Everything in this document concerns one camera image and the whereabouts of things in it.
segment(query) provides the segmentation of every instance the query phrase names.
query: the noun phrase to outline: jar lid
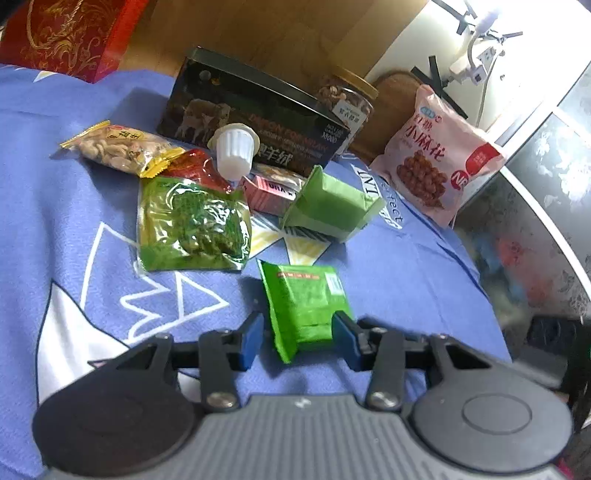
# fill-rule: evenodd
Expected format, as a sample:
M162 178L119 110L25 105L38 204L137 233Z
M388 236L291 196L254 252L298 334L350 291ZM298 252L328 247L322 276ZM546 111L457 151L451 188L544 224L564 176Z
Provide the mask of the jar lid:
M375 100L377 98L379 93L378 90L375 89L370 83L363 80L361 77L355 75L353 72L350 72L343 67L339 67L338 65L333 65L332 73L336 77L355 87L361 93L368 96L371 100Z

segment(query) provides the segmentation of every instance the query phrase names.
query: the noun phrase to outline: gray gripper base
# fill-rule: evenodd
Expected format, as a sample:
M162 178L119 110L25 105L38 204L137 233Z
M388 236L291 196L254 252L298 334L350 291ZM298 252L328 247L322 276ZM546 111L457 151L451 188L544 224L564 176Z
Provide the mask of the gray gripper base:
M49 470L43 480L83 480ZM160 465L122 480L484 480L416 442L400 417L362 408L351 395L255 395L212 414ZM553 466L503 480L563 480Z

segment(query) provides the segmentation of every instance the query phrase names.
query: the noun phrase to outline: pink bag of fried dough twists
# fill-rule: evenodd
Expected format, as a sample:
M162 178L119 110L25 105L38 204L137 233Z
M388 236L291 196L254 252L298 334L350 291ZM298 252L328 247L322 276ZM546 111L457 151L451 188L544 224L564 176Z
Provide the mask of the pink bag of fried dough twists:
M371 169L440 226L460 207L464 187L505 164L500 148L447 106L427 85L415 112Z

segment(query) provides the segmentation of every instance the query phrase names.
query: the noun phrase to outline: green snack package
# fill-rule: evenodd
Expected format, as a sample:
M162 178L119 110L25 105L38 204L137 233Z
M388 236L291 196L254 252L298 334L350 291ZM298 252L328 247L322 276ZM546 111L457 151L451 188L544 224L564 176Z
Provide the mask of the green snack package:
M316 165L281 219L281 228L302 226L345 242L385 206L382 197L370 197Z
M193 180L141 181L138 258L148 271L241 270L251 249L251 217L240 190Z
M332 316L351 310L333 267L275 265L258 261L269 300L275 348L283 363L299 346L332 340Z

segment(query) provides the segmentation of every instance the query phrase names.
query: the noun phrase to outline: circular disc cover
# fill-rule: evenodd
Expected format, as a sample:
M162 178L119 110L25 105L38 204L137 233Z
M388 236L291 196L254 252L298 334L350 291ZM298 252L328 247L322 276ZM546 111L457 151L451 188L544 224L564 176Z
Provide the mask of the circular disc cover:
M558 397L498 368L446 378L417 401L411 421L435 453L486 473L546 465L572 431L570 412Z
M147 371L112 371L48 398L33 420L43 460L87 476L141 471L171 455L194 425L192 404Z

